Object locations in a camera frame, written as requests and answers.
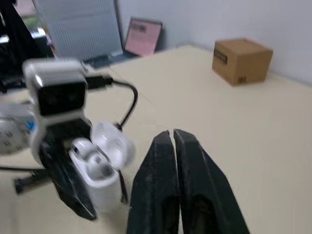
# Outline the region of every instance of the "brown cardboard box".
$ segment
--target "brown cardboard box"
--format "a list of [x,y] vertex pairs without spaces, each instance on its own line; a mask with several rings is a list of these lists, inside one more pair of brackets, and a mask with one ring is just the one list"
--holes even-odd
[[264,81],[273,50],[249,39],[218,40],[213,70],[231,85]]

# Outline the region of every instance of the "white wall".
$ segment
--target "white wall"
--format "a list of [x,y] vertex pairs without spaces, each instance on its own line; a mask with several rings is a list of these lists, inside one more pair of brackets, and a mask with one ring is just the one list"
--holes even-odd
[[310,0],[118,0],[122,32],[131,16],[161,20],[167,48],[249,37],[274,49],[270,69],[312,84]]
[[15,9],[20,16],[36,14],[36,10],[32,0],[17,0],[17,5],[15,5]]
[[164,24],[164,47],[189,42],[188,0],[117,0],[122,37],[127,36],[131,16],[159,20]]

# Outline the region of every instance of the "earbuds case lid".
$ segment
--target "earbuds case lid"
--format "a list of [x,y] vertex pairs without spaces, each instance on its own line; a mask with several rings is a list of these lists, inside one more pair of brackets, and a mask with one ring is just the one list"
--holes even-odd
[[124,168],[134,157],[133,142],[109,122],[100,122],[92,128],[91,141],[97,150],[107,155],[116,170]]

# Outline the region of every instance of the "pink laptop screen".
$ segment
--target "pink laptop screen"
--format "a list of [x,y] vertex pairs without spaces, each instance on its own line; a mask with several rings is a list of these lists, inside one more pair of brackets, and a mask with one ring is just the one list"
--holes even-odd
[[125,50],[139,56],[152,55],[161,31],[160,23],[131,20]]

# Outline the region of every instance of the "beige table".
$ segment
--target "beige table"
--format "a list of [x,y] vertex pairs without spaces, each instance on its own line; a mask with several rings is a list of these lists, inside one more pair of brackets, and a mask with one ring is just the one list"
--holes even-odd
[[[184,46],[108,70],[139,90],[124,128],[137,147],[124,170],[128,185],[153,137],[180,128],[195,134],[227,175],[251,233],[310,233],[312,89],[273,74],[264,83],[232,88],[211,70],[212,58]],[[0,101],[26,97],[21,92]],[[93,123],[116,121],[131,100],[131,92],[120,88],[92,92],[86,115]],[[0,164],[36,165],[29,151],[2,157]],[[88,222],[58,200],[51,184],[17,197],[15,176],[0,173],[1,234],[125,233],[124,207]]]

